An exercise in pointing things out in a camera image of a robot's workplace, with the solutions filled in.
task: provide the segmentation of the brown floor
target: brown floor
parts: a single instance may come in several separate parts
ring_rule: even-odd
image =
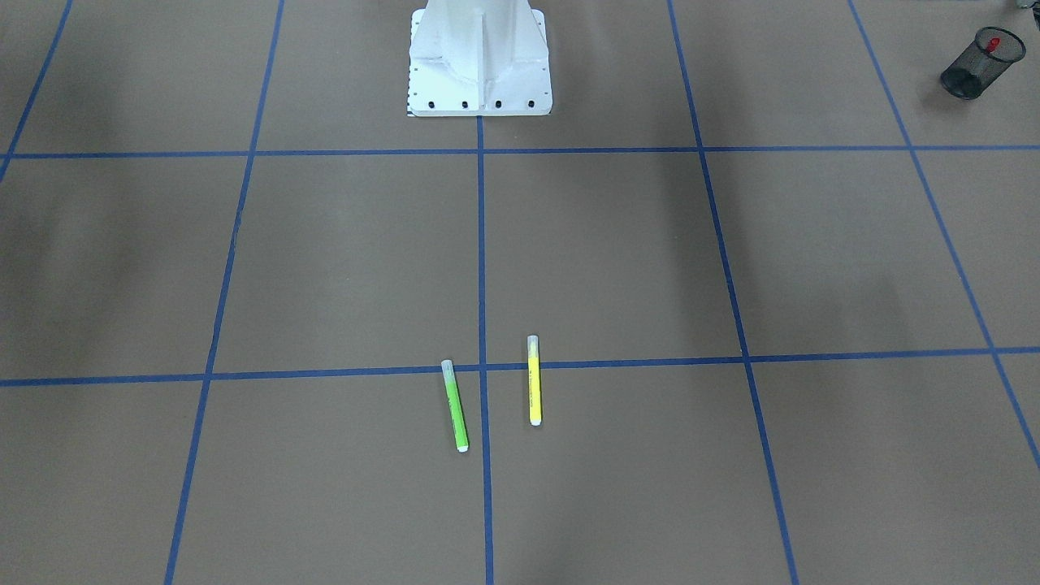
[[[0,3],[0,583],[1035,585],[1013,4],[538,0],[479,122],[421,0]]]

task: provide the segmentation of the green highlighter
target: green highlighter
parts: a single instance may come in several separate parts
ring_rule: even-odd
[[[454,365],[450,359],[441,362],[441,373],[444,374],[444,389],[448,393],[448,409],[451,411],[451,428],[456,433],[456,447],[459,453],[469,451],[469,436],[466,435],[466,418],[462,415],[462,402],[459,400],[459,383],[454,379]]]

